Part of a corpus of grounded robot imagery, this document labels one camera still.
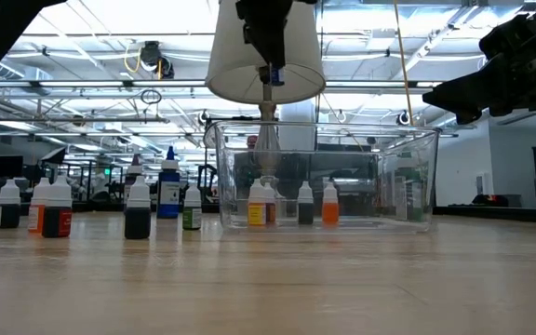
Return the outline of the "small green food coloring bottle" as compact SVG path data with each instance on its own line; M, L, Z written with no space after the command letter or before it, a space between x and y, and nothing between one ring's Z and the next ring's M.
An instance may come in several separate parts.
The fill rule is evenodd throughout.
M185 193L182 212L182 228L199 230L202 225L202 201L197 187L189 187Z

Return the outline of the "small red food coloring bottle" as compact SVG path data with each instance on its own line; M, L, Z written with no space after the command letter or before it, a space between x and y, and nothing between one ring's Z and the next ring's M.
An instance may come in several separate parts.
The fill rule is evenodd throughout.
M59 175L47 191L41 236L44 238L68 237L71 232L72 216L72 188L67 178Z

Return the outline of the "small yellow food coloring bottle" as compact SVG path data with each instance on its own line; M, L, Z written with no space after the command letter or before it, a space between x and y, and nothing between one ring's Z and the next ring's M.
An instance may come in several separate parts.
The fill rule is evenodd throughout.
M256 179L249 189L248 225L263 226L266 224L266 197L260 179Z

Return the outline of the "black monitor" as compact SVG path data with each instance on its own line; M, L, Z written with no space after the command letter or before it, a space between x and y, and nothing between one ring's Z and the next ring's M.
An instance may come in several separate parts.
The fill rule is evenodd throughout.
M0 179L21 177L22 173L22 155L0 155Z

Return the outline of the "ceiling light strip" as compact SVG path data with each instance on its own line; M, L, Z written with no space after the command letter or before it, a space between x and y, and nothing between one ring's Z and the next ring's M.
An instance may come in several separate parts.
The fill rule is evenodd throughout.
M0 81L0 88L38 88L38 87L204 87L202 80L24 80Z

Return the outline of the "clear plastic bin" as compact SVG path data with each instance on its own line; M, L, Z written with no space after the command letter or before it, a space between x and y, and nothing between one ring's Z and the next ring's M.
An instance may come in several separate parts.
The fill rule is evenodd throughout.
M427 232L433 227L437 128L275 121L280 145L277 170L263 177L254 157L260 121L228 120L209 127L204 142L216 151L221 225L225 229L266 233ZM395 215L395 157L418 153L428 166L425 221ZM260 179L275 190L276 223L248 225L248 196ZM309 181L314 223L298 224L298 193ZM322 222L322 198L331 181L339 199L339 223Z

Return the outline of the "small black food coloring bottle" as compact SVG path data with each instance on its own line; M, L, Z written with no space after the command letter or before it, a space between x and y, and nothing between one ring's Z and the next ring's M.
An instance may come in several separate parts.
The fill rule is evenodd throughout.
M0 189L0 229L15 229L20 225L20 188L13 179Z
M298 224L312 225L314 223L314 197L313 190L309 185L309 181L304 181L301 184L298 193Z
M131 185L124 212L125 239L147 239L151 232L150 188L143 176Z

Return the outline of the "green tip food coloring bottle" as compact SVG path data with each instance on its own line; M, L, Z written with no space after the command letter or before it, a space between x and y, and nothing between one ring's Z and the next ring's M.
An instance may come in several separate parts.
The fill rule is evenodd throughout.
M425 221L427 162L418 153L401 152L395 157L395 215L403 221Z

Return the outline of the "blue tip food coloring bottle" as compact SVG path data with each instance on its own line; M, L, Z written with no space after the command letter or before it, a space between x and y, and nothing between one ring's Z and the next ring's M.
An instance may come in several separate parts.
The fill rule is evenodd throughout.
M179 162L174 149L168 147L167 157L161 164L158 175L156 217L158 219L177 219L180 208L181 175Z

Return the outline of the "white shade silver table lamp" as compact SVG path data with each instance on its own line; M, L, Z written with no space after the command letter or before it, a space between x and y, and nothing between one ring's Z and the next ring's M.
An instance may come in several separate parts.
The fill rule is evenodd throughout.
M247 26L236 15L235 0L220 0L205 84L219 98L258 107L260 134L254 157L262 176L269 179L275 176L280 159L276 107L307 101L318 96L326 87L314 8L296 4L282 23ZM252 45L244 42L245 27L252 28L268 59L268 33L278 27L285 28L284 86L273 87L261 82L257 66L263 65L263 60Z

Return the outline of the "small brown food coloring bottle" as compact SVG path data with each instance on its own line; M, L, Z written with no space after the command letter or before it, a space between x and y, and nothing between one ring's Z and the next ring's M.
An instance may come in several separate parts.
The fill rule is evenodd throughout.
M274 225L276 223L275 190L269 183L264 185L264 196L266 207L266 224Z

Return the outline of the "small orange food coloring bottle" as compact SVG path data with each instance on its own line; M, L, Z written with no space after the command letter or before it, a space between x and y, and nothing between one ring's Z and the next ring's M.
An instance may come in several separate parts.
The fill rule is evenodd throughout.
M326 183L322 198L322 222L325 225L339 223L339 199L337 189L331 181Z
M41 234L44 222L44 213L47 205L47 192L50 182L47 177L43 177L33 188L33 196L29 206L28 231L34 234Z

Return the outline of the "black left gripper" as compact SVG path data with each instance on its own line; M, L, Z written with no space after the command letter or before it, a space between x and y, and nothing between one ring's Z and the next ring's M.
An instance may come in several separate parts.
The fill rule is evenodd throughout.
M317 2L318 0L235 0L235 10L237 17L247 26L261 26L284 22L293 5L314 6ZM258 65L257 70L264 85L271 84L271 64L275 68L286 65L285 32L284 27L278 27L268 33L268 59L252 28L244 28L244 42L252 45L263 60L263 65Z

